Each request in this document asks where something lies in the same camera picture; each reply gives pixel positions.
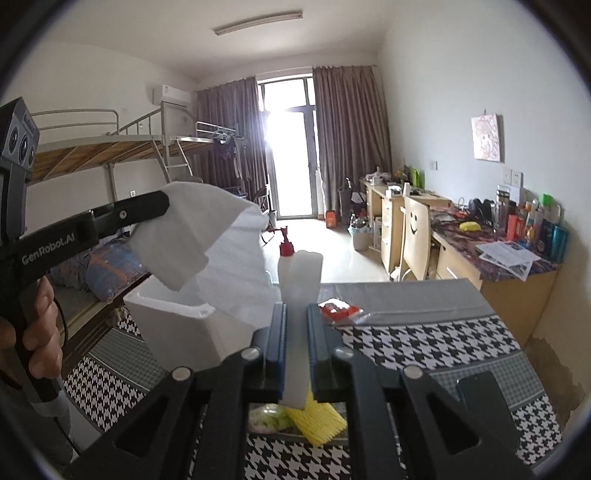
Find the person's left hand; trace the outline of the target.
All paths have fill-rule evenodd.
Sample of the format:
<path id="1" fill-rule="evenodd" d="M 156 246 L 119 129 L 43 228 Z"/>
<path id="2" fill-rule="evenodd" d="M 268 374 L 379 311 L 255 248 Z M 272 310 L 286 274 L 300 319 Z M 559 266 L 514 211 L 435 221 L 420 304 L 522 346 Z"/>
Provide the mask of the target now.
<path id="1" fill-rule="evenodd" d="M 33 310 L 33 321 L 22 335 L 23 345 L 32 353 L 29 370 L 37 379 L 56 379 L 62 369 L 58 307 L 53 287 L 46 277 L 38 283 Z"/>

